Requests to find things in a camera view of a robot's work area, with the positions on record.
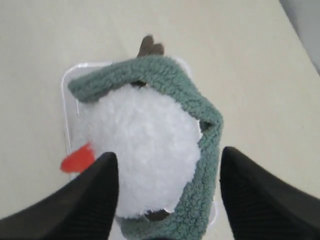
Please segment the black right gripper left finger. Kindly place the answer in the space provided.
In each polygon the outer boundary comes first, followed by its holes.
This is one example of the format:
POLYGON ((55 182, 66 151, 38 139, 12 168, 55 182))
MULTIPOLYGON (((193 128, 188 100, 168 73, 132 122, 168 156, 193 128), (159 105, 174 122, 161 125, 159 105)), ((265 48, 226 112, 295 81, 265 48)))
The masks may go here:
POLYGON ((106 240, 118 203, 118 162, 103 153, 52 195, 0 220, 2 240, 106 240))

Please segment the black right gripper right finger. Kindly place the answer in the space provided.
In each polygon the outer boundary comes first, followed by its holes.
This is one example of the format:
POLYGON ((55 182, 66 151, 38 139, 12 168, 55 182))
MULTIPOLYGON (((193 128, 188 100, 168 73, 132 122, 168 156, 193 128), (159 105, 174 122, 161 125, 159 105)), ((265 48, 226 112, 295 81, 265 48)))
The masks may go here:
POLYGON ((320 200, 271 174, 235 147, 223 149, 220 191, 236 240, 318 240, 320 200))

